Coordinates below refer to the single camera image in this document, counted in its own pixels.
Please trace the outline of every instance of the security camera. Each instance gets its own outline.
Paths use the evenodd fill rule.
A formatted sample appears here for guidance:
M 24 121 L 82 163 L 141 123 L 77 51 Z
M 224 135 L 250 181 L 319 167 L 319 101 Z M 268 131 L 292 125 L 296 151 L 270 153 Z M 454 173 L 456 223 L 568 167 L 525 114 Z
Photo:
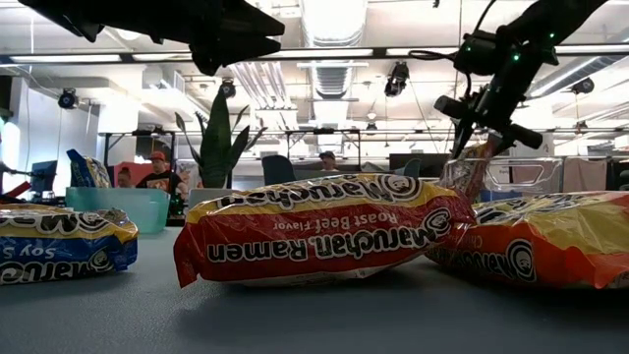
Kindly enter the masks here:
M 236 95 L 236 87 L 234 86 L 234 79 L 225 78 L 220 88 L 225 94 L 225 98 L 231 98 Z
M 74 88 L 64 88 L 63 93 L 59 96 L 59 107 L 63 109 L 75 109 L 79 106 L 79 98 Z
M 397 62 L 388 77 L 384 87 L 384 94 L 388 97 L 395 97 L 402 93 L 409 77 L 409 67 L 406 65 L 406 62 Z
M 572 89 L 570 89 L 574 94 L 579 93 L 590 93 L 594 90 L 594 82 L 590 78 L 586 78 L 577 84 L 575 84 Z

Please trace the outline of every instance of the gray table surface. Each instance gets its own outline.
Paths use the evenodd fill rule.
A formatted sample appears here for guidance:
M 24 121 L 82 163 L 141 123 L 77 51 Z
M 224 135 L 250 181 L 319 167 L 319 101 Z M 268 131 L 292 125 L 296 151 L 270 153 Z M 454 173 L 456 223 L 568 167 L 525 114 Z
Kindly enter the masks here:
M 177 229 L 124 273 L 0 287 L 0 353 L 627 353 L 626 291 L 469 282 L 425 259 L 336 286 L 180 289 Z

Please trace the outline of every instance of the red cap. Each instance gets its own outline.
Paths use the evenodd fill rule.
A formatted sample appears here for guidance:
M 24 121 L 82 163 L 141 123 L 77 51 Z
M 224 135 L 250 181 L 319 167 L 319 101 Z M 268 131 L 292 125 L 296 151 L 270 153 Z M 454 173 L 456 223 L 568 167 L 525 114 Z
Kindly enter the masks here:
M 154 151 L 151 155 L 150 155 L 150 159 L 151 161 L 155 160 L 155 159 L 160 159 L 162 161 L 166 161 L 166 155 L 164 154 L 164 152 L 162 151 Z

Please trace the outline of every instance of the plastic wrapper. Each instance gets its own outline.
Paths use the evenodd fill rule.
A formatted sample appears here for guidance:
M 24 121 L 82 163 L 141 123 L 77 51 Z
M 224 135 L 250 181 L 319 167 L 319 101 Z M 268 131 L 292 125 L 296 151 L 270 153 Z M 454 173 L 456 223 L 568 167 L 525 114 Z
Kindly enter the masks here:
M 0 209 L 0 285 L 125 270 L 138 256 L 138 229 L 124 212 L 75 213 L 37 205 Z
M 464 148 L 458 159 L 446 163 L 437 185 L 461 191 L 468 200 L 474 201 L 481 193 L 487 166 L 500 143 L 499 137 L 489 136 L 484 144 Z
M 478 225 L 452 232 L 431 260 L 522 285 L 629 286 L 629 193 L 524 197 L 475 210 Z
M 474 222 L 457 192 L 385 174 L 267 186 L 192 208 L 174 247 L 182 287 L 203 279 L 283 286 L 363 278 Z
M 75 149 L 67 151 L 72 179 L 77 187 L 111 188 L 107 168 L 98 160 L 81 156 Z

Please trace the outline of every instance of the man in red cap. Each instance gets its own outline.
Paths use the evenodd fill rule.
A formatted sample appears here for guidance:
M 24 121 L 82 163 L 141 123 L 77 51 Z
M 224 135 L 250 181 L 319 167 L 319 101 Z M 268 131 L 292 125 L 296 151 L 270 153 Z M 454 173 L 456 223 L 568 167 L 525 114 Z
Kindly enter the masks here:
M 150 155 L 153 173 L 144 177 L 137 188 L 156 188 L 168 194 L 173 194 L 177 189 L 181 192 L 181 197 L 188 196 L 188 186 L 181 180 L 181 177 L 166 168 L 166 155 L 164 152 L 155 151 Z

